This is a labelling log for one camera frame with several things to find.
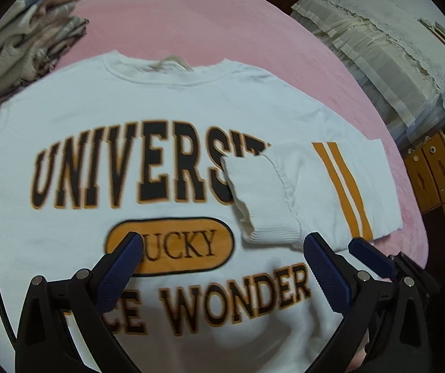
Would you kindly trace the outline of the white university sweatshirt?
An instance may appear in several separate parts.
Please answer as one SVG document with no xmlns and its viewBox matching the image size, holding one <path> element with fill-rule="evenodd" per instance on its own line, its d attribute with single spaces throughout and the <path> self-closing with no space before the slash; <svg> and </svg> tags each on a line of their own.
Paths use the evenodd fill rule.
<svg viewBox="0 0 445 373">
<path fill-rule="evenodd" d="M 402 227 L 380 140 L 272 73 L 116 51 L 0 108 L 0 289 L 90 268 L 128 232 L 142 263 L 106 322 L 145 372 L 302 372 L 339 323 L 302 255 L 319 233 Z"/>
</svg>

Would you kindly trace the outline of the brown wooden cabinet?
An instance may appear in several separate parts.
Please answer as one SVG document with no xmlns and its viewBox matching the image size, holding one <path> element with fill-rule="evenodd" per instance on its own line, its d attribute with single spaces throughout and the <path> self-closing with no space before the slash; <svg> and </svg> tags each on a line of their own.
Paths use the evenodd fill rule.
<svg viewBox="0 0 445 373">
<path fill-rule="evenodd" d="M 445 270 L 445 137 L 442 132 L 403 157 L 429 242 L 428 269 Z"/>
</svg>

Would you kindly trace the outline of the grey fuzzy folded garment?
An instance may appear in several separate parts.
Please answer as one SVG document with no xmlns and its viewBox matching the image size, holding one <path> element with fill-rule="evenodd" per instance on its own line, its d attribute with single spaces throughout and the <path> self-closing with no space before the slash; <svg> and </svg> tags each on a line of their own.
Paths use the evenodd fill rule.
<svg viewBox="0 0 445 373">
<path fill-rule="evenodd" d="M 86 20 L 73 16 L 74 2 L 52 8 L 29 34 L 11 35 L 0 48 L 0 90 L 36 79 L 46 65 L 48 52 L 72 37 L 77 28 L 86 28 Z"/>
</svg>

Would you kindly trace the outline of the pink bed blanket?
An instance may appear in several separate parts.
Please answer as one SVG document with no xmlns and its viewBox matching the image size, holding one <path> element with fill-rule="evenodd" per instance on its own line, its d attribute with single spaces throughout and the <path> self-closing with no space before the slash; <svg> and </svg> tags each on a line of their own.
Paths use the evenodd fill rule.
<svg viewBox="0 0 445 373">
<path fill-rule="evenodd" d="M 295 19 L 265 0 L 83 0 L 78 9 L 90 13 L 88 33 L 56 71 L 112 51 L 185 69 L 223 61 L 265 69 L 332 109 L 366 138 L 382 142 L 402 227 L 371 239 L 376 247 L 388 251 L 391 242 L 426 243 L 402 157 L 382 117 L 338 57 Z M 14 350 L 6 333 L 18 327 L 8 315 L 7 322 L 0 317 L 0 362 L 7 370 L 14 367 Z"/>
</svg>

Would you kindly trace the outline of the striped bottom folded garment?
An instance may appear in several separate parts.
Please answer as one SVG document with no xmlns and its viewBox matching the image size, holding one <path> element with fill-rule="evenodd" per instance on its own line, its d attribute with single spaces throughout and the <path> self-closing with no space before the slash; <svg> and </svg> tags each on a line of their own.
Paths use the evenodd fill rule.
<svg viewBox="0 0 445 373">
<path fill-rule="evenodd" d="M 44 77 L 81 37 L 88 21 L 78 16 L 54 20 L 23 39 L 12 37 L 0 50 L 0 105 Z"/>
</svg>

